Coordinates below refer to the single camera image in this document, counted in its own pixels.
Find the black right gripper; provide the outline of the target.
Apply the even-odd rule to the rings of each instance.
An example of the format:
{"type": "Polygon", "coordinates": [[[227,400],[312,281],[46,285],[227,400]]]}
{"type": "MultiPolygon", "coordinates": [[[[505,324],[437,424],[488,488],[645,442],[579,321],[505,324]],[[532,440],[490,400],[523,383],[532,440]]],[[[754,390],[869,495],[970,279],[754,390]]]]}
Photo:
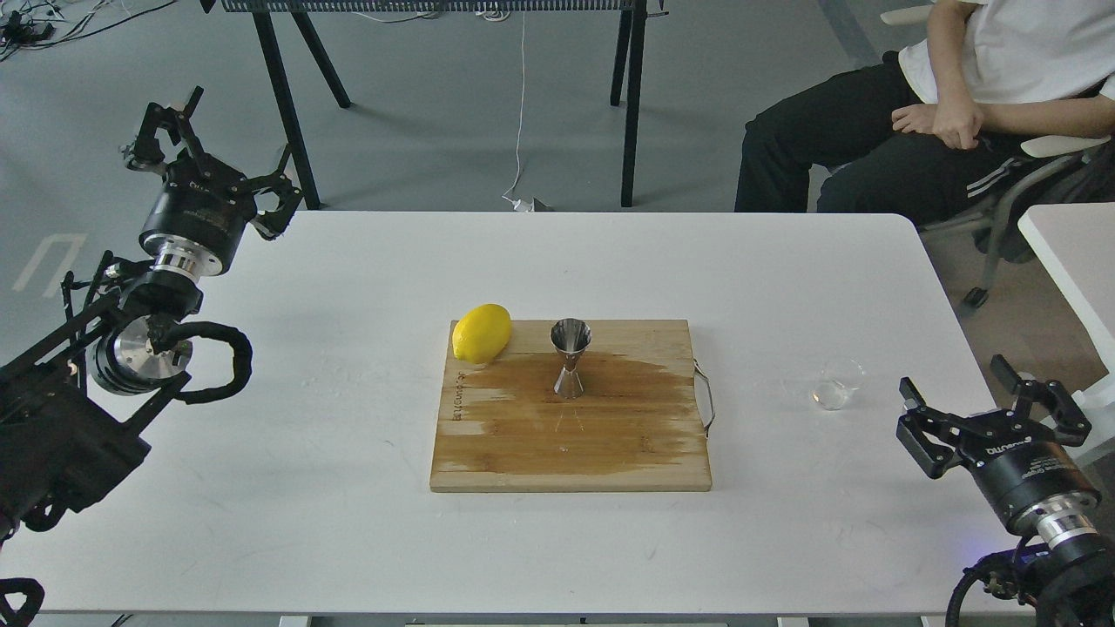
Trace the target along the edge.
{"type": "Polygon", "coordinates": [[[990,370],[1015,397],[1006,414],[962,417],[931,408],[915,383],[901,378],[905,413],[896,440],[929,479],[967,469],[1012,536],[1040,536],[1049,546],[1097,536],[1090,510],[1098,490],[1061,446],[1082,446],[1090,421],[1063,382],[1024,380],[1002,354],[991,358],[990,370]],[[1029,419],[1035,403],[1048,409],[1054,430],[1029,419]]]}

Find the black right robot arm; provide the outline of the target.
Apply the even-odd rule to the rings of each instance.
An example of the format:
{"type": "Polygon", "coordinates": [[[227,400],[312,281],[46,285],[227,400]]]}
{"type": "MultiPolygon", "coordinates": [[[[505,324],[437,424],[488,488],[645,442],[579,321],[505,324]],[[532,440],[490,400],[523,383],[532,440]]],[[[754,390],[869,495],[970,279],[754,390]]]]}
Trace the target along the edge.
{"type": "Polygon", "coordinates": [[[1000,354],[991,369],[1012,393],[1011,408],[962,417],[931,408],[909,378],[899,384],[905,413],[896,440],[928,478],[967,469],[1019,539],[964,569],[944,623],[960,623],[964,595],[982,583],[1030,606],[1039,626],[1111,626],[1112,539],[1090,522],[1102,496],[1066,452],[1090,435],[1090,421],[1061,382],[1025,380],[1000,354]]]}

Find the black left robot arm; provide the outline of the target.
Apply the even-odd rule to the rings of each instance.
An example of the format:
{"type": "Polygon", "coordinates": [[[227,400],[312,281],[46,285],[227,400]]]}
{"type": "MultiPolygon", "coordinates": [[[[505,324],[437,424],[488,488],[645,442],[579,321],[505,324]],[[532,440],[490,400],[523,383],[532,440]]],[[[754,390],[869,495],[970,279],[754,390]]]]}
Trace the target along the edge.
{"type": "Polygon", "coordinates": [[[66,274],[66,321],[3,366],[3,539],[54,529],[99,503],[151,453],[142,432],[172,401],[206,404],[246,388],[253,349],[234,327],[196,321],[200,279],[233,266],[248,226],[287,231],[303,194],[287,174],[250,179],[207,153],[192,128],[203,88],[180,106],[151,103],[127,168],[162,191],[139,244],[146,259],[105,253],[91,280],[66,274]]]}

